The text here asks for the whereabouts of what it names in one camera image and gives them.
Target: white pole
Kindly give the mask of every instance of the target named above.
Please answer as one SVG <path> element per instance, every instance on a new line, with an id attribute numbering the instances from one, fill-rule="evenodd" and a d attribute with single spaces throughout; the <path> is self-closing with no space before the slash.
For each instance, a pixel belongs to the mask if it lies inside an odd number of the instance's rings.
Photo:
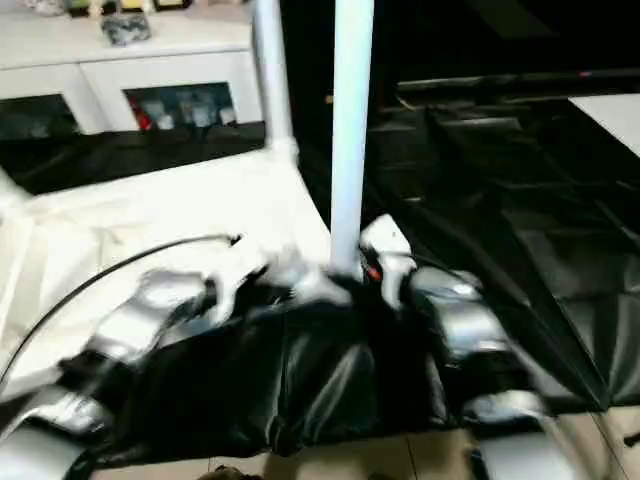
<path id="1" fill-rule="evenodd" d="M 331 265 L 357 272 L 374 0 L 336 0 Z"/>
<path id="2" fill-rule="evenodd" d="M 276 148 L 296 148 L 291 127 L 279 0 L 256 0 L 255 21 L 266 109 L 267 143 Z"/>

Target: red object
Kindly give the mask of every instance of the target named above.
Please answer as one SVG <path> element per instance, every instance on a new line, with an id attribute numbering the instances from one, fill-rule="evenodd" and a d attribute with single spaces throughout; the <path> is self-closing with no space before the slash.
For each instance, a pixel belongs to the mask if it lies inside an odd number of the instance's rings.
<path id="1" fill-rule="evenodd" d="M 147 115 L 145 111 L 138 106 L 138 102 L 130 98 L 129 105 L 131 105 L 131 110 L 133 110 L 133 115 L 134 117 L 136 117 L 136 122 L 138 122 L 138 127 L 140 127 L 140 130 L 142 130 L 143 132 L 148 132 L 149 130 L 151 130 L 153 122 L 151 121 L 151 118 L 149 118 L 149 115 Z"/>

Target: chrome part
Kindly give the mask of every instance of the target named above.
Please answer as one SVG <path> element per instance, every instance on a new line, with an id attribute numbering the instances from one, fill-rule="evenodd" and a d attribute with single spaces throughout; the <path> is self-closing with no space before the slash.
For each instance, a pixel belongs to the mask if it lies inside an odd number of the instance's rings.
<path id="1" fill-rule="evenodd" d="M 155 347 L 176 308 L 205 293 L 200 274 L 149 272 L 133 297 L 104 319 L 85 349 L 137 366 Z"/>
<path id="2" fill-rule="evenodd" d="M 49 385 L 29 401 L 5 428 L 0 442 L 29 418 L 39 418 L 75 435 L 91 433 L 113 424 L 113 415 L 93 398 L 78 395 L 58 385 Z"/>
<path id="3" fill-rule="evenodd" d="M 527 432 L 479 443 L 491 480 L 582 480 L 559 446 L 544 432 Z"/>
<path id="4" fill-rule="evenodd" d="M 0 443 L 0 480 L 63 480 L 83 451 L 61 436 L 21 425 Z"/>
<path id="5" fill-rule="evenodd" d="M 526 417 L 541 419 L 546 415 L 540 397 L 526 390 L 509 390 L 474 398 L 464 406 L 463 414 L 484 425 Z"/>
<path id="6" fill-rule="evenodd" d="M 475 285 L 459 275 L 425 267 L 411 277 L 411 289 L 435 307 L 449 354 L 454 360 L 487 350 L 508 351 L 509 342 Z"/>

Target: shelf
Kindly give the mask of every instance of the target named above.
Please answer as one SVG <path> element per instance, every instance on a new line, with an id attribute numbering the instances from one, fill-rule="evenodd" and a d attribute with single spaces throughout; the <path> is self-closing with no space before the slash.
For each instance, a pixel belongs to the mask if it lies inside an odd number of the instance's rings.
<path id="1" fill-rule="evenodd" d="M 152 37 L 113 47 L 89 18 L 0 15 L 0 70 L 101 60 L 246 51 L 251 49 L 251 5 L 192 6 L 149 16 Z"/>

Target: cabinet door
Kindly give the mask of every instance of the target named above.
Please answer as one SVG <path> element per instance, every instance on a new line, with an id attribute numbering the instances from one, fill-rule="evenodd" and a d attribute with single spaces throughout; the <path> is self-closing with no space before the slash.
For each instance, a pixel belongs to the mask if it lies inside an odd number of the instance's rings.
<path id="1" fill-rule="evenodd" d="M 262 120 L 249 51 L 114 60 L 81 68 L 114 131 Z"/>
<path id="2" fill-rule="evenodd" d="M 0 70 L 0 141 L 100 133 L 107 127 L 77 65 Z"/>

